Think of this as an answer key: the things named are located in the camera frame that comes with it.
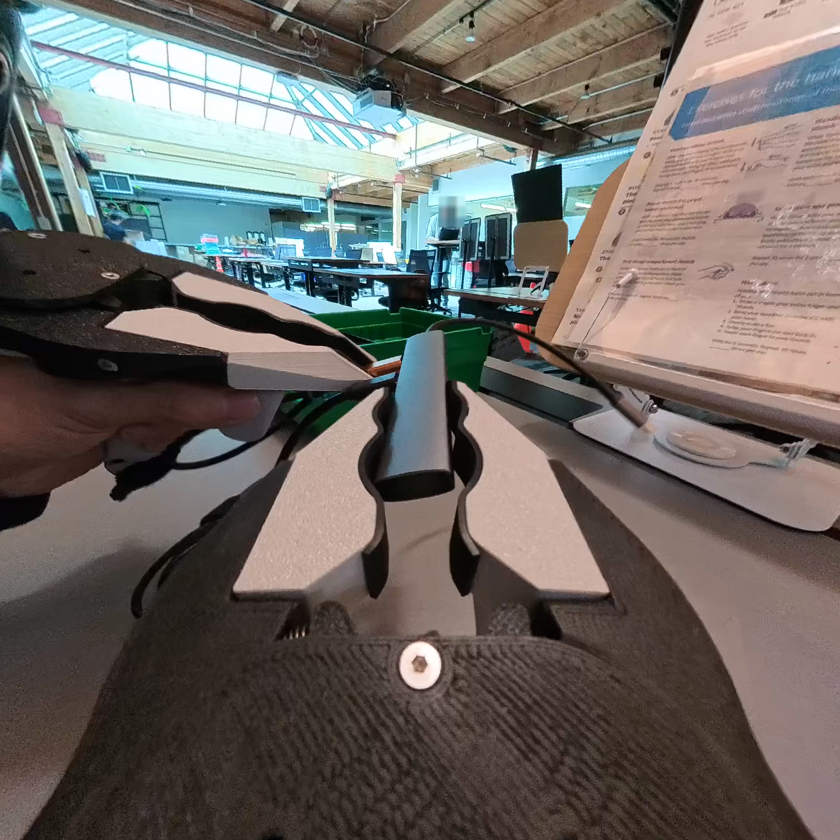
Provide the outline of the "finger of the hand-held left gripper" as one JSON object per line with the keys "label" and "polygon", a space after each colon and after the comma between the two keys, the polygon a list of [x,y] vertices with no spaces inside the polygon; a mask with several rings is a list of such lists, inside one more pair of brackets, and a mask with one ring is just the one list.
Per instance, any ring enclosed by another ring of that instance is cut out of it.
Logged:
{"label": "finger of the hand-held left gripper", "polygon": [[306,326],[303,338],[295,339],[288,330],[303,326],[303,322],[269,320],[285,332],[236,330],[174,308],[125,311],[106,328],[219,351],[227,362],[228,385],[240,391],[327,391],[372,378],[370,361],[352,361],[347,350],[329,347],[330,335],[323,330]]}
{"label": "finger of the hand-held left gripper", "polygon": [[185,272],[172,279],[178,306],[240,332],[265,334],[304,347],[335,351],[352,364],[373,364],[375,357],[351,338],[310,314],[240,283]]}

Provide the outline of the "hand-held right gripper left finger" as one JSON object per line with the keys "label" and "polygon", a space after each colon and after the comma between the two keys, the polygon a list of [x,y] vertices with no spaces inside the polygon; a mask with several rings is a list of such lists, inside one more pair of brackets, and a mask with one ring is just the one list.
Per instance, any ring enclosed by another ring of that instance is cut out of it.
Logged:
{"label": "hand-held right gripper left finger", "polygon": [[307,634],[315,612],[378,600],[390,571],[385,504],[370,472],[390,394],[376,388],[288,463],[233,587],[239,601],[285,603],[281,634]]}

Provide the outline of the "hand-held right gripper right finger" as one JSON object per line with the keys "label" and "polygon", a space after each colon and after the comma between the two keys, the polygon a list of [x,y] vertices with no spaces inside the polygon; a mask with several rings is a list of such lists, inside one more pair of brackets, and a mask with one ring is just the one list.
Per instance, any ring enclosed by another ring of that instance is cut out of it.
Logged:
{"label": "hand-held right gripper right finger", "polygon": [[546,454],[465,384],[448,386],[453,467],[463,485],[449,541],[458,593],[476,632],[506,610],[528,626],[551,603],[604,602],[611,591]]}

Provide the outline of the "grey USB hub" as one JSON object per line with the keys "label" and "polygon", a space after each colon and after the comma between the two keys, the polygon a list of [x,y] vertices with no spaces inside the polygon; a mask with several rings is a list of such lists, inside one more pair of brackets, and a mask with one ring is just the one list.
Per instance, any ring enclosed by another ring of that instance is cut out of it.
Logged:
{"label": "grey USB hub", "polygon": [[447,383],[444,332],[412,336],[396,378],[374,478],[383,501],[421,500],[455,488]]}

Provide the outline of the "green plastic bin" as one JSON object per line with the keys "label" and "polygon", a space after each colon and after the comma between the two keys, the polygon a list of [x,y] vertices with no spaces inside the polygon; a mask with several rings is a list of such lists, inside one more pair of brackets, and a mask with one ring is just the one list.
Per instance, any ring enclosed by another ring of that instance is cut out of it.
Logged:
{"label": "green plastic bin", "polygon": [[[383,308],[348,310],[316,315],[316,319],[339,330],[366,350],[376,361],[389,361],[403,355],[408,339],[425,332],[437,321],[446,319],[442,312],[400,308],[391,313]],[[447,328],[445,359],[448,378],[466,383],[473,390],[480,385],[483,365],[490,349],[492,331],[480,325],[455,325]],[[272,429],[284,423],[299,424],[318,406],[338,394],[343,387],[327,392],[289,392],[276,410]]]}

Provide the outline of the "grey desk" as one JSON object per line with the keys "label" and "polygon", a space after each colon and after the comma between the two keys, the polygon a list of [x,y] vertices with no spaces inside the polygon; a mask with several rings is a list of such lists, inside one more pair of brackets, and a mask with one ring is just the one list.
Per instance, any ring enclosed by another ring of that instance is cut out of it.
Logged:
{"label": "grey desk", "polygon": [[[483,397],[563,462],[654,553],[727,667],[753,734],[815,838],[838,838],[838,536],[788,530],[627,460],[564,423]],[[2,838],[64,773],[163,551],[262,477],[270,440],[125,502],[97,469],[2,533]]]}

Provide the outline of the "person's left hand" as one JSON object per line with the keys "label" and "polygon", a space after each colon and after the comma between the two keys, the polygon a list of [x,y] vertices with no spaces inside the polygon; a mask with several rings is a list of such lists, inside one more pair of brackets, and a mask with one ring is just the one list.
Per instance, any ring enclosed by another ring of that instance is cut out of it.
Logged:
{"label": "person's left hand", "polygon": [[2,358],[1,495],[38,497],[102,463],[117,439],[154,455],[196,430],[254,419],[247,392],[172,382],[61,380],[29,361]]}

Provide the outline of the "black flat strip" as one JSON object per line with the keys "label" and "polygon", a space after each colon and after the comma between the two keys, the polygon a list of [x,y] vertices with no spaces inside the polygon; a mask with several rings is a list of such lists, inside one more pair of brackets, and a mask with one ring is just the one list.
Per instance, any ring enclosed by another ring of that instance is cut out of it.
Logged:
{"label": "black flat strip", "polygon": [[493,358],[482,367],[480,391],[558,424],[572,424],[604,407],[601,397],[587,386]]}

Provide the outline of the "dark wooden table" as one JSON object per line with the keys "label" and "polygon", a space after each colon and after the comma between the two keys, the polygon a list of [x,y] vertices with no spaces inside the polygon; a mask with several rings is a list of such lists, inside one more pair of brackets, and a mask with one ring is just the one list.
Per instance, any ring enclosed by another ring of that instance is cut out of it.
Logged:
{"label": "dark wooden table", "polygon": [[394,311],[410,308],[407,286],[408,281],[415,277],[405,270],[374,264],[355,267],[338,265],[337,259],[288,259],[284,272],[287,277],[303,276],[309,296],[335,298],[343,306],[350,306],[355,296],[363,291],[375,291],[375,285],[382,284],[387,288],[388,306]]}

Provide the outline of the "black office chair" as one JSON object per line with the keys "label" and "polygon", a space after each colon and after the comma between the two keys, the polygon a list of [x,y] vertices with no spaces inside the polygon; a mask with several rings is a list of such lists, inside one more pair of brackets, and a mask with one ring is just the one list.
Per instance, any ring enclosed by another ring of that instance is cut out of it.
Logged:
{"label": "black office chair", "polygon": [[427,248],[412,249],[406,264],[406,273],[415,276],[408,281],[408,306],[419,310],[432,307],[432,274],[434,252]]}

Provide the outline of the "white book stand base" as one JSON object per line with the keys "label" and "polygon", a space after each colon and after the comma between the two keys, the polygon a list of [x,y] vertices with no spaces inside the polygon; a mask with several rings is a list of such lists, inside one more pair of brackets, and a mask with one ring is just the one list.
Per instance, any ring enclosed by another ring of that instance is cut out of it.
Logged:
{"label": "white book stand base", "polygon": [[791,529],[838,525],[839,471],[814,455],[818,443],[771,443],[684,414],[654,408],[642,395],[637,427],[613,407],[573,420],[577,434],[645,466]]}

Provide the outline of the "ceiling projector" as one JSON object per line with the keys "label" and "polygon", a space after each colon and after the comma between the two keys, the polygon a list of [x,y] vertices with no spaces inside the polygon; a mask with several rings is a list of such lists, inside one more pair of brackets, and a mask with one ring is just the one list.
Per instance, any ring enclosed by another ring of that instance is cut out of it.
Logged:
{"label": "ceiling projector", "polygon": [[352,102],[353,119],[375,127],[395,123],[405,116],[402,95],[393,87],[367,87]]}

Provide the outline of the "small wooden book stand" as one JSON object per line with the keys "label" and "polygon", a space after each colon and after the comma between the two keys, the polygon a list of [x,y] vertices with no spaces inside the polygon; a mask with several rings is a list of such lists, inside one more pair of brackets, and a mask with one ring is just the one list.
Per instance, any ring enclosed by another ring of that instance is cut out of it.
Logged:
{"label": "small wooden book stand", "polygon": [[518,291],[543,293],[557,279],[569,251],[569,229],[563,219],[518,222],[512,233]]}

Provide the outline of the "large white instruction sheet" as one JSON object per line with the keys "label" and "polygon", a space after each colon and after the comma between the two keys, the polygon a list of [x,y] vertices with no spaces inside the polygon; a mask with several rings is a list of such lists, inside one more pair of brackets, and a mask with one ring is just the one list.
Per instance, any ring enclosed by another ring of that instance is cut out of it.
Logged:
{"label": "large white instruction sheet", "polygon": [[583,290],[576,291],[569,310],[554,338],[570,347],[569,336],[583,310],[592,299],[595,269],[601,257],[609,259],[613,240],[623,230],[649,162],[666,132],[666,119],[681,102],[684,86],[696,71],[720,61],[747,55],[757,49],[816,35],[838,26],[838,1],[706,1],[684,2],[680,12],[675,42],[670,51],[665,80],[660,88],[641,138],[624,172],[623,190],[617,193],[610,213],[595,243],[595,249],[583,275]]}

